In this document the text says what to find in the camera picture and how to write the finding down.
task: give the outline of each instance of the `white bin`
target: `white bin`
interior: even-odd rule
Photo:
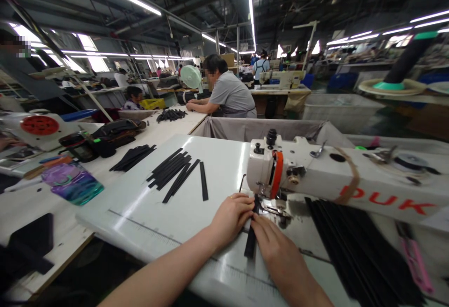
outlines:
[[[311,94],[303,120],[329,120],[341,133],[357,134],[384,105],[357,94]]]

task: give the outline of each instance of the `red handwheel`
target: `red handwheel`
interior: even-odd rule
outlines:
[[[59,130],[59,124],[53,118],[45,115],[32,115],[20,122],[20,127],[27,133],[47,136]]]

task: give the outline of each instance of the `ruler marking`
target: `ruler marking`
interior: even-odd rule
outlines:
[[[181,242],[177,241],[176,239],[170,238],[170,237],[168,237],[168,236],[166,236],[166,235],[164,235],[164,234],[162,234],[162,233],[160,233],[160,232],[158,232],[158,231],[156,231],[156,230],[154,230],[152,228],[149,228],[149,227],[147,227],[147,226],[145,226],[145,225],[143,225],[143,224],[141,224],[141,223],[139,223],[139,222],[137,222],[137,221],[135,221],[135,220],[133,220],[131,218],[125,217],[125,216],[123,216],[123,215],[121,215],[121,214],[119,214],[119,213],[117,213],[117,212],[115,212],[115,211],[113,211],[111,209],[108,209],[108,211],[113,213],[113,214],[115,214],[115,215],[117,215],[117,216],[120,216],[120,217],[122,217],[122,218],[124,218],[124,219],[126,219],[126,220],[128,220],[128,221],[130,221],[130,222],[132,222],[134,224],[136,224],[136,225],[138,225],[139,229],[140,228],[144,228],[146,230],[149,230],[149,231],[155,233],[157,235],[156,238],[158,238],[158,239],[161,239],[161,237],[163,237],[163,238],[168,239],[169,241],[174,242],[177,245],[181,245],[182,244]],[[214,262],[220,263],[220,264],[223,263],[222,261],[220,261],[220,260],[218,260],[217,258],[214,258],[214,257],[211,257],[210,260],[213,260]],[[249,273],[247,273],[245,271],[242,271],[242,270],[240,270],[240,269],[238,269],[238,268],[236,268],[236,267],[234,267],[232,265],[225,264],[225,266],[229,267],[232,271],[235,271],[237,273],[241,273],[241,274],[247,276],[248,278],[254,279],[254,280],[258,281],[259,283],[267,285],[267,286],[269,286],[271,288],[274,288],[276,291],[278,291],[276,286],[274,284],[270,283],[270,282],[267,282],[265,280],[259,279],[258,277],[254,276],[252,274],[249,274]]]

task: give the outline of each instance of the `apron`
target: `apron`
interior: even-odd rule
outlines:
[[[226,108],[226,111],[223,111],[224,118],[257,118],[257,113],[255,112],[256,107],[250,109],[249,111],[240,111],[234,110],[232,108]]]

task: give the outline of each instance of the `orange handwheel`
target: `orange handwheel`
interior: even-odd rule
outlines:
[[[276,197],[276,194],[281,186],[281,178],[282,178],[282,169],[284,167],[284,155],[282,152],[273,151],[273,156],[276,161],[276,169],[273,177],[273,182],[271,182],[271,194],[270,199],[273,200]]]
[[[20,127],[27,133],[47,136],[56,133],[59,130],[59,124],[53,118],[45,115],[33,115],[23,119]]]

